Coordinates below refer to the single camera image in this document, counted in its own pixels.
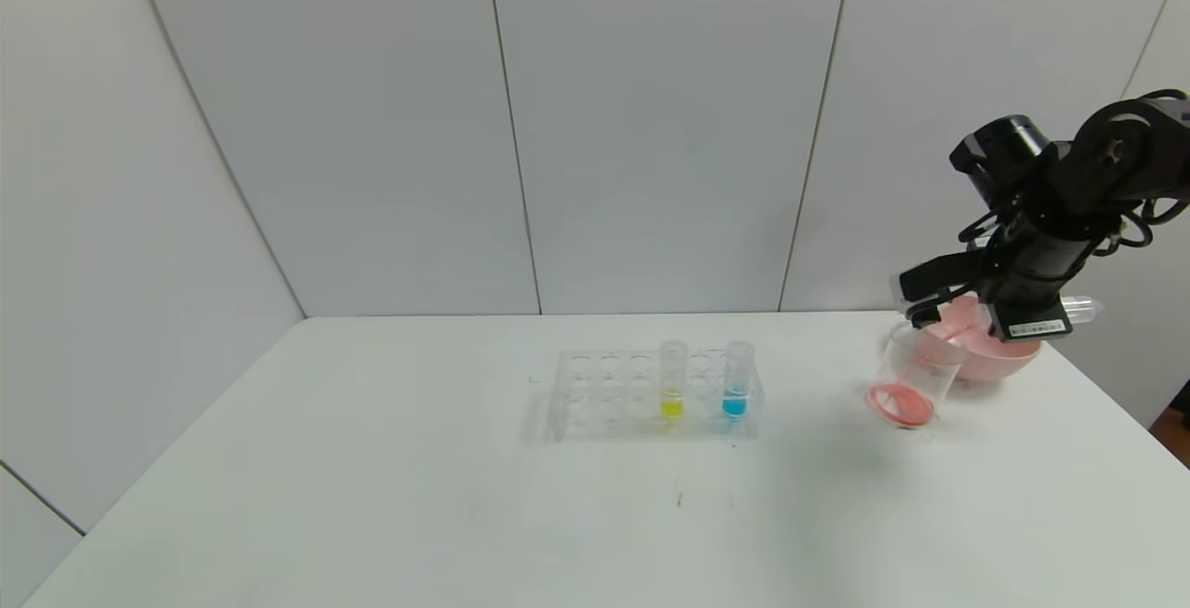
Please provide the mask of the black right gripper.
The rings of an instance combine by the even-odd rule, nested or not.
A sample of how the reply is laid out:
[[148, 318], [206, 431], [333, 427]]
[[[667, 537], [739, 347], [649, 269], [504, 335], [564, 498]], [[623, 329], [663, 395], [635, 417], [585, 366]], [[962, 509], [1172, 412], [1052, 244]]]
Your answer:
[[998, 228], [985, 245], [978, 297], [1000, 341], [1071, 332], [1060, 292], [1075, 278], [1075, 244], [1033, 228]]

